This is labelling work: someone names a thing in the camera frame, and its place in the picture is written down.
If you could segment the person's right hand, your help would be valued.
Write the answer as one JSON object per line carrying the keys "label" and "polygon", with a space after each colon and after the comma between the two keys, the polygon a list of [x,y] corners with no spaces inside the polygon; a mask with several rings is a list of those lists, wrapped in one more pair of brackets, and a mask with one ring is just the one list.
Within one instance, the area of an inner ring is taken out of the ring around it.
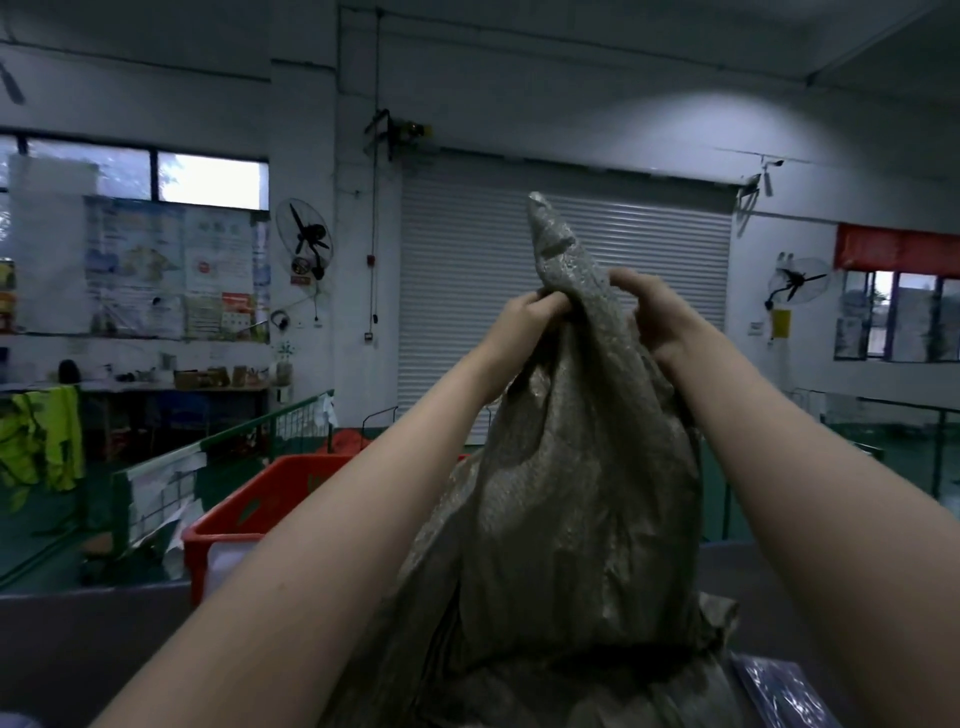
{"label": "person's right hand", "polygon": [[684,361],[690,344],[714,330],[714,326],[660,279],[660,310],[657,315],[633,314],[639,339],[656,363],[667,372]]}

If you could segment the grey woven sack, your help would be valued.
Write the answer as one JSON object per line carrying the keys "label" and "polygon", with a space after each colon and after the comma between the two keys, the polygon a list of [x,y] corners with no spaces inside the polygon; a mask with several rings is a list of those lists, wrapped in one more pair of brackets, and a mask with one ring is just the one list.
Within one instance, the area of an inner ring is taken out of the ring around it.
{"label": "grey woven sack", "polygon": [[702,593],[699,436],[606,273],[538,192],[570,298],[454,467],[318,728],[741,728],[736,602]]}

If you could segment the person's right forearm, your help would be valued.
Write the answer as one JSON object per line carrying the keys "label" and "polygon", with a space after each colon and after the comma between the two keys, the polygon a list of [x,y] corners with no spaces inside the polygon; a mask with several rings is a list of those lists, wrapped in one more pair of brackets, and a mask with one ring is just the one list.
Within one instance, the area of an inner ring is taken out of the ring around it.
{"label": "person's right forearm", "polygon": [[655,354],[862,709],[960,728],[960,520],[815,421],[710,324]]}

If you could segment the grey roller shutter door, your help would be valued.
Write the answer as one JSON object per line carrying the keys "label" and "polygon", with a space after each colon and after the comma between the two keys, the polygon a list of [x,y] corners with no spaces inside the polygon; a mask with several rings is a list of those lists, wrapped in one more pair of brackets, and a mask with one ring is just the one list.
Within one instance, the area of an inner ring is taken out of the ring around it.
{"label": "grey roller shutter door", "polygon": [[444,152],[408,158],[401,186],[402,414],[478,342],[508,299],[539,287],[526,216],[532,191],[603,269],[661,277],[724,327],[737,197],[730,185]]}

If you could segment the shutter motor unit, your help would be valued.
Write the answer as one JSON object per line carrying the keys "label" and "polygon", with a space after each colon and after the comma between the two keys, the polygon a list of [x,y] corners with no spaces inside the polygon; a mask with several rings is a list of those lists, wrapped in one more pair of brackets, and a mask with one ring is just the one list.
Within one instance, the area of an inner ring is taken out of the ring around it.
{"label": "shutter motor unit", "polygon": [[432,126],[397,118],[388,108],[380,108],[364,128],[364,153],[379,158],[383,152],[392,162],[401,151],[433,136]]}

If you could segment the window with posters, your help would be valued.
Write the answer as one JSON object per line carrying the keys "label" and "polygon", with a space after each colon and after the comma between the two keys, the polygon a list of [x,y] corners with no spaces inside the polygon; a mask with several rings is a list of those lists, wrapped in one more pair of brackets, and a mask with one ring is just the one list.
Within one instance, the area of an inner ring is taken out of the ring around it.
{"label": "window with posters", "polygon": [[833,359],[960,363],[960,278],[846,272]]}

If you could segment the red window awning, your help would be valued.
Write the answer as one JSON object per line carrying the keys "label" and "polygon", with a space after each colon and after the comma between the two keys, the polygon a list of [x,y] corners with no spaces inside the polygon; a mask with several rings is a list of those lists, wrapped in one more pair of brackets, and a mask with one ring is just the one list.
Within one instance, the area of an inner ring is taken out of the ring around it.
{"label": "red window awning", "polygon": [[960,280],[960,235],[841,223],[832,268]]}

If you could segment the red plastic crate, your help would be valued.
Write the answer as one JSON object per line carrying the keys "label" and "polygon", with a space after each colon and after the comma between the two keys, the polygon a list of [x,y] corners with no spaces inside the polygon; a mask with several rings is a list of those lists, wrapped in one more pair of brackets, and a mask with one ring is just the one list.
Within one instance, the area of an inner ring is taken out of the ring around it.
{"label": "red plastic crate", "polygon": [[182,532],[190,599],[199,606],[248,551],[354,459],[352,454],[277,458]]}

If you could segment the cluttered workbench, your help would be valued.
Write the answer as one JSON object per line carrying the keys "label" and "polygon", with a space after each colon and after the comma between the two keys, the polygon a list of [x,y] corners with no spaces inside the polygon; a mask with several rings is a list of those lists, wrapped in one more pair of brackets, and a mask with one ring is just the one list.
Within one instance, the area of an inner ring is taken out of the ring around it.
{"label": "cluttered workbench", "polygon": [[78,390],[84,453],[95,462],[135,463],[239,427],[269,412],[265,370],[213,367],[84,371],[75,357],[48,370],[9,369],[0,398],[71,385]]}

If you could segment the blue plastic packet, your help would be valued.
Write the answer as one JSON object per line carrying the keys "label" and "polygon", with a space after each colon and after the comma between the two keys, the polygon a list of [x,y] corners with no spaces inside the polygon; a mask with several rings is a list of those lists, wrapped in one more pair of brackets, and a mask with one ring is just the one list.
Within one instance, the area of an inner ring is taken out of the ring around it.
{"label": "blue plastic packet", "polygon": [[742,653],[730,660],[766,728],[842,728],[797,663]]}

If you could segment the yellow safety vest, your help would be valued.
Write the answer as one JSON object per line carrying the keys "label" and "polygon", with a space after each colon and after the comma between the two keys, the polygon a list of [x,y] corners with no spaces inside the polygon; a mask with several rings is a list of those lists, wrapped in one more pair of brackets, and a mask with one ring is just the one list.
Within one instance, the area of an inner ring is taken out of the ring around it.
{"label": "yellow safety vest", "polygon": [[0,394],[0,485],[11,513],[40,487],[75,491],[86,477],[84,450],[76,385]]}

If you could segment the white wall fan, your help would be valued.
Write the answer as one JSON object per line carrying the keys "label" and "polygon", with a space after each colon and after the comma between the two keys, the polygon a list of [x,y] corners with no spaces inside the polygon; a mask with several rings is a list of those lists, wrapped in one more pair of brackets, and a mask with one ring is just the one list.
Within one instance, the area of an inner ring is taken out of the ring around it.
{"label": "white wall fan", "polygon": [[827,292],[832,275],[826,261],[781,252],[767,285],[764,309],[770,312],[809,303]]}

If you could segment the black wall fan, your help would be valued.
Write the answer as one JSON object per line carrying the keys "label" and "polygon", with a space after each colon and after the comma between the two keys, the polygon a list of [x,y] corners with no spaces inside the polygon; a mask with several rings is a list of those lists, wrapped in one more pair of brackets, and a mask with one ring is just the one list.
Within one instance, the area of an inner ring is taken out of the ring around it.
{"label": "black wall fan", "polygon": [[294,284],[321,282],[335,253],[330,228],[322,214],[305,200],[288,198],[274,210],[272,220],[290,257]]}

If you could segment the wall notice board with posters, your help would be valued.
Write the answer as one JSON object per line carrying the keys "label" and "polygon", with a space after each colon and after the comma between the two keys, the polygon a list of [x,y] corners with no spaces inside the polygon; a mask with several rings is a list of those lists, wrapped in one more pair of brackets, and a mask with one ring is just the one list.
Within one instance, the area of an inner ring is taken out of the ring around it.
{"label": "wall notice board with posters", "polygon": [[90,163],[13,154],[0,333],[269,340],[269,213],[101,196]]}

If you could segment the window with dark frame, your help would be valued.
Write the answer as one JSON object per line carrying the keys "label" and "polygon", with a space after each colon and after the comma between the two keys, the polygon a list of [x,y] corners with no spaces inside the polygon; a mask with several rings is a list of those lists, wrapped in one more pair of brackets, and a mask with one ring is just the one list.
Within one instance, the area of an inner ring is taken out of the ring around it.
{"label": "window with dark frame", "polygon": [[261,159],[0,129],[0,192],[10,187],[12,155],[93,164],[104,197],[252,211],[270,203]]}

